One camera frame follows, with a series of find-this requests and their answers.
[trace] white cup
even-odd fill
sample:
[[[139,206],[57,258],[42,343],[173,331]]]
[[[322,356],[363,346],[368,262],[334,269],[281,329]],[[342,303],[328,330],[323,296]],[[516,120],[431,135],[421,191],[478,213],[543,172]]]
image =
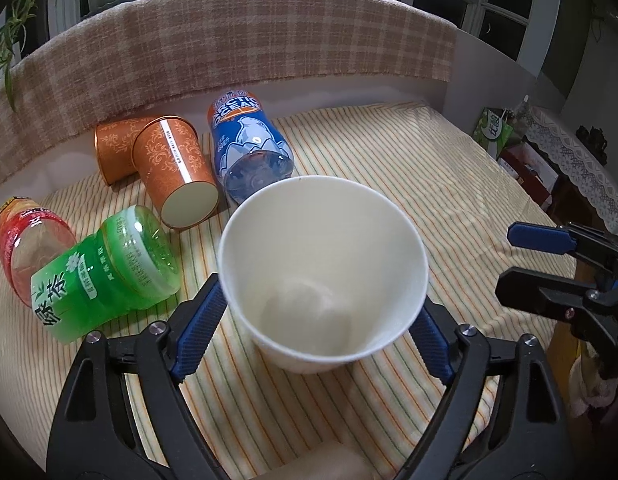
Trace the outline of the white cup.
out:
[[[220,240],[231,312],[276,365],[324,372],[391,344],[427,294],[425,248],[383,195],[332,176],[271,184],[231,216]]]

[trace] green bottle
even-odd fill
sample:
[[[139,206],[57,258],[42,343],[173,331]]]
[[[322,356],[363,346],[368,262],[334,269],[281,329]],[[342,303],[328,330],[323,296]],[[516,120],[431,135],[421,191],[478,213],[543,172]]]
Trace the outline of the green bottle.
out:
[[[153,213],[134,205],[32,276],[32,309],[61,343],[180,288],[180,266]]]

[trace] striped tablecloth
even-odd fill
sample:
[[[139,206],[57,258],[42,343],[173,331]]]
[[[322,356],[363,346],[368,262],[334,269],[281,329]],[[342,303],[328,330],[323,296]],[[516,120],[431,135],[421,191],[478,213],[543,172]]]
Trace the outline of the striped tablecloth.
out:
[[[532,332],[546,347],[551,323],[502,308],[493,293],[496,279],[513,265],[572,276],[574,261],[509,246],[505,235],[511,222],[551,221],[469,136],[417,104],[315,110],[275,122],[294,150],[298,173],[356,180],[406,211],[429,252],[429,294],[455,319],[489,336]],[[42,203],[67,219],[79,238],[126,206],[150,206],[140,181],[110,189],[96,174]],[[179,301],[193,297],[217,270],[215,252],[231,211],[225,208],[182,234],[170,233],[184,269]],[[166,301],[114,320],[104,332],[137,333],[166,319],[175,306],[176,300]],[[0,413],[41,466],[77,348],[78,342],[64,347],[43,331],[18,303],[0,267]],[[488,381],[471,437],[485,426],[495,391]],[[147,453],[164,462],[134,376],[129,392]],[[442,387],[428,377],[408,337],[332,372],[285,373],[263,359],[227,311],[182,392],[232,479],[264,473],[324,440],[339,440],[359,452],[378,478],[388,479],[418,442]]]

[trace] transparent plastic bottle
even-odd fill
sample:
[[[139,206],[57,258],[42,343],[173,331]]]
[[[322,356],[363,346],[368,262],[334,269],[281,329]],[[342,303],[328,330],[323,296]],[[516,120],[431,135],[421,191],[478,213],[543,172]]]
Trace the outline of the transparent plastic bottle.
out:
[[[237,203],[291,176],[291,148],[253,94],[234,90],[221,95],[207,118],[215,144],[215,175]]]
[[[4,275],[27,306],[32,306],[33,274],[75,243],[67,223],[30,198],[11,197],[0,208],[0,259]]]
[[[144,206],[107,218],[100,228],[32,276],[32,309],[69,343],[180,289],[181,271],[166,234]]]

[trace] plant pot saucer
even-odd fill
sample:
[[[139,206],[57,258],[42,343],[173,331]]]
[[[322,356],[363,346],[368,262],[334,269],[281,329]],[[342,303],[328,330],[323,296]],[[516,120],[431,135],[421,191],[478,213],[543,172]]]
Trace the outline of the plant pot saucer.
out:
[[[135,2],[136,0],[113,0],[112,2],[108,3],[108,4],[104,4],[103,6],[98,7],[95,10],[92,10],[91,12],[89,12],[89,14],[85,14],[82,18],[81,21],[86,20],[87,18],[90,18],[92,16],[95,16],[96,14],[101,13],[103,10],[107,10],[107,9],[111,9],[112,7],[115,7],[119,4],[124,4],[127,2]]]

